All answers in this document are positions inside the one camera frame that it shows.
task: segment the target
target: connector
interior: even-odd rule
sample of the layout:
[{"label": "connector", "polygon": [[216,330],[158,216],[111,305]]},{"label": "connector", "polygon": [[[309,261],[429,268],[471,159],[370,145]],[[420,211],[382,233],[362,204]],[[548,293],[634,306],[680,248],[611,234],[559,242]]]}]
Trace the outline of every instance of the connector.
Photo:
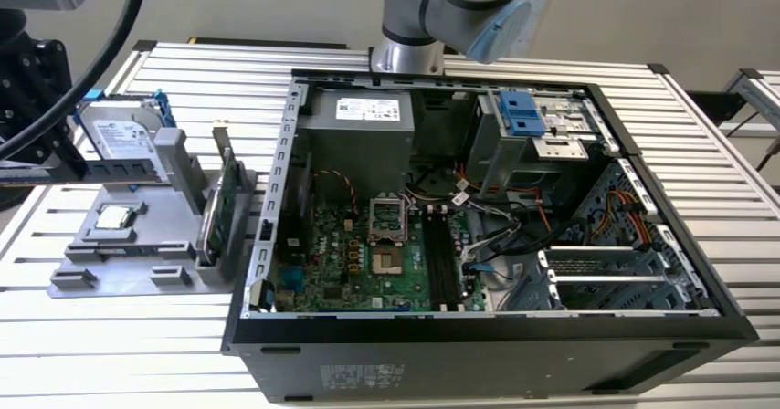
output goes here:
[{"label": "connector", "polygon": [[528,92],[501,91],[499,108],[508,123],[511,135],[540,137],[545,134],[548,127],[539,115],[535,98]]},{"label": "connector", "polygon": [[626,213],[643,213],[646,211],[646,206],[640,202],[631,202],[628,204],[623,204],[619,207],[619,211]]}]

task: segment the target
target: blue clip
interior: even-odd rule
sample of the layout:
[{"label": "blue clip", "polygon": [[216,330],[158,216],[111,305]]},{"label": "blue clip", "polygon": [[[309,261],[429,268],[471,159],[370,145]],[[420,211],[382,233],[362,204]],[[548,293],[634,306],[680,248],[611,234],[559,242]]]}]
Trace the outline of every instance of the blue clip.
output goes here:
[{"label": "blue clip", "polygon": [[162,125],[166,128],[175,128],[175,119],[174,113],[171,112],[171,102],[169,101],[169,96],[165,92],[162,92],[162,89],[158,89],[151,97],[155,98],[158,104],[161,105]]},{"label": "blue clip", "polygon": [[479,272],[496,272],[496,268],[491,265],[485,265],[484,263],[477,263],[468,267],[468,270],[476,270]]},{"label": "blue clip", "polygon": [[539,115],[532,95],[525,91],[501,91],[499,101],[499,108],[509,126],[509,134],[519,137],[541,137],[548,127]]},{"label": "blue clip", "polygon": [[85,95],[85,101],[98,101],[105,99],[106,93],[102,89],[91,89]]}]

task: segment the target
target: white wall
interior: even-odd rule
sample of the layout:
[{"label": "white wall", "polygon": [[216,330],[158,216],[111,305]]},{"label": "white wall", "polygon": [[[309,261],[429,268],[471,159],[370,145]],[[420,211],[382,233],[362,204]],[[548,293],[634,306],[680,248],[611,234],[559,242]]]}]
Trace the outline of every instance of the white wall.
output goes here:
[{"label": "white wall", "polygon": [[[65,42],[75,74],[99,52],[123,2],[87,0],[74,12],[29,13],[31,35]],[[186,42],[193,36],[317,41],[366,48],[382,34],[382,6],[382,0],[146,0],[123,55],[138,39]]]},{"label": "white wall", "polygon": [[780,67],[780,0],[551,0],[533,58],[662,62],[687,88]]},{"label": "white wall", "polygon": [[[65,41],[75,73],[105,43],[122,3],[87,0],[75,12],[30,14],[31,34]],[[687,88],[719,89],[738,68],[780,68],[779,14],[780,0],[551,0],[529,57],[662,62]],[[365,48],[380,39],[381,22],[382,0],[146,0],[130,43],[209,36]],[[778,159],[768,172],[780,184]]]}]

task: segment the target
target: cable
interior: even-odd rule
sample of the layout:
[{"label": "cable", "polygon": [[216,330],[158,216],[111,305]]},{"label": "cable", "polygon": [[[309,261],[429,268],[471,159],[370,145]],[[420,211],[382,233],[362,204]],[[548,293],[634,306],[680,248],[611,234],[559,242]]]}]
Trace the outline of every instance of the cable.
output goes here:
[{"label": "cable", "polygon": [[[635,204],[639,204],[639,199],[636,198],[636,196],[630,193],[630,192],[620,192],[622,194],[626,195],[626,197],[628,197]],[[644,238],[644,243],[652,243],[654,238],[652,235],[650,233],[650,229],[648,226],[646,225],[646,222],[643,221],[643,218],[640,217],[639,213],[630,213],[630,217],[634,217],[634,226],[638,229],[638,233],[640,233],[640,237],[643,236],[643,234],[646,235]]]},{"label": "cable", "polygon": [[[461,163],[460,166],[456,164],[456,171],[457,171],[459,177],[468,181],[467,167],[465,167],[464,163]],[[469,182],[468,186],[475,188],[476,190],[481,190],[481,184],[476,184],[476,183]],[[543,223],[545,224],[545,227],[548,228],[548,232],[552,231],[551,221],[548,220],[548,215],[545,214],[545,208],[543,206],[544,201],[541,199],[541,189],[539,187],[531,187],[531,188],[508,187],[508,190],[511,190],[513,192],[527,192],[527,193],[533,192],[536,194],[536,199],[537,199],[536,205],[537,205],[539,215],[541,217]]]},{"label": "cable", "polygon": [[420,195],[417,194],[409,186],[407,186],[407,192],[409,194],[412,194],[412,196],[415,196],[417,199],[420,199],[421,201],[447,201],[448,199],[451,199],[449,197],[436,197],[431,194],[428,195]]},{"label": "cable", "polygon": [[11,156],[21,152],[30,146],[41,136],[47,133],[51,128],[57,126],[61,120],[67,116],[77,104],[85,98],[85,95],[106,73],[111,62],[118,56],[122,46],[127,41],[127,36],[131,33],[135,18],[142,10],[142,3],[145,0],[126,0],[122,8],[122,16],[118,24],[111,32],[111,36],[106,41],[105,47],[101,50],[98,58],[93,61],[82,79],[65,93],[54,106],[49,109],[45,115],[34,121],[34,123],[18,133],[14,138],[0,145],[0,161],[7,160]]},{"label": "cable", "polygon": [[545,215],[545,209],[543,208],[541,203],[537,205],[539,205],[539,215],[541,215],[541,221],[545,223],[545,227],[548,228],[548,231],[552,231],[551,222],[548,222],[548,215]]},{"label": "cable", "polygon": [[496,208],[495,206],[489,206],[489,207],[484,207],[479,204],[476,204],[472,201],[467,202],[469,204],[469,206],[477,208],[479,210],[484,211],[485,213],[491,213],[493,215],[501,215],[504,216],[511,222],[515,221],[515,217],[512,216],[511,213],[508,213],[507,211],[500,210],[499,208]]},{"label": "cable", "polygon": [[467,263],[467,264],[464,264],[464,271],[469,271],[469,270],[473,270],[475,272],[485,272],[487,274],[497,274],[503,279],[505,279],[508,281],[515,280],[513,277],[499,272],[496,270],[496,268],[491,265],[485,265],[485,264],[480,264],[480,263],[472,263],[472,264]]},{"label": "cable", "polygon": [[[628,204],[631,201],[634,201],[636,204],[639,203],[639,199],[636,198],[636,196],[634,194],[631,194],[630,192],[623,192],[619,190],[611,190],[607,193],[607,212],[606,212],[606,216],[602,218],[602,222],[599,223],[599,226],[596,227],[596,230],[594,231],[592,234],[592,238],[599,237],[599,235],[603,233],[603,231],[606,230],[607,226],[610,225],[610,220],[611,220],[611,216],[614,215],[612,213],[612,198],[610,196],[618,196],[620,199],[620,203],[622,204]],[[642,243],[651,243],[652,242],[652,236],[650,234],[650,230],[648,227],[646,226],[646,223],[643,222],[643,219],[640,218],[638,213],[631,213],[631,212],[626,212],[627,217],[630,219],[630,222],[634,225],[634,229],[636,230],[636,234],[639,236],[640,242]]]},{"label": "cable", "polygon": [[356,215],[360,215],[360,212],[357,211],[357,193],[356,193],[356,188],[353,187],[353,183],[350,182],[349,178],[346,176],[344,176],[344,174],[337,171],[337,170],[321,170],[318,172],[313,173],[313,176],[317,177],[321,174],[333,174],[336,176],[340,176],[341,179],[344,180],[344,183],[346,184],[348,188],[350,189],[350,197],[353,199],[353,212],[356,213]]},{"label": "cable", "polygon": [[500,256],[521,256],[524,254],[537,252],[539,250],[548,247],[555,239],[559,238],[572,226],[577,225],[580,228],[583,228],[583,245],[588,245],[591,243],[591,222],[588,222],[588,219],[584,217],[572,217],[569,220],[556,226],[552,232],[547,236],[541,237],[537,241],[517,247],[500,249],[480,263],[487,263]]},{"label": "cable", "polygon": [[756,166],[756,172],[760,172],[763,170],[763,168],[767,165],[767,163],[770,162],[771,158],[772,158],[772,154],[767,153],[764,155],[764,157],[762,158],[759,165]]},{"label": "cable", "polygon": [[740,128],[743,126],[746,126],[747,123],[756,118],[758,115],[759,115],[759,113],[754,112],[754,115],[751,115],[747,119],[744,119],[743,122],[740,124],[738,124],[736,127],[730,131],[730,133],[727,133],[727,138],[730,138],[734,135],[734,133],[738,132],[740,130]]}]

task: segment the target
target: aluminum extrusion table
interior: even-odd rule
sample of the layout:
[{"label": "aluminum extrusion table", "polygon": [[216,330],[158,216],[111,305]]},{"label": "aluminum extrusion table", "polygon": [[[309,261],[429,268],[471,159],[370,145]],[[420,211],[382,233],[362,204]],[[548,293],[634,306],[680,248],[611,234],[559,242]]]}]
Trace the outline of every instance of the aluminum extrusion table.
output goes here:
[{"label": "aluminum extrusion table", "polygon": [[[238,157],[262,173],[260,202],[293,68],[365,70],[368,54],[158,44],[133,52],[109,92],[166,91],[189,151],[205,168],[220,165],[212,123],[229,120]],[[448,57],[447,71],[603,87],[762,339],[639,397],[419,403],[428,408],[780,407],[780,199],[672,77],[647,65],[504,59],[484,66],[460,57]],[[94,155],[86,144],[82,148]],[[27,396],[3,406],[261,407],[266,401],[241,359],[218,352],[230,295],[47,296],[51,272],[97,192],[94,185],[38,187],[0,235],[0,396]]]}]

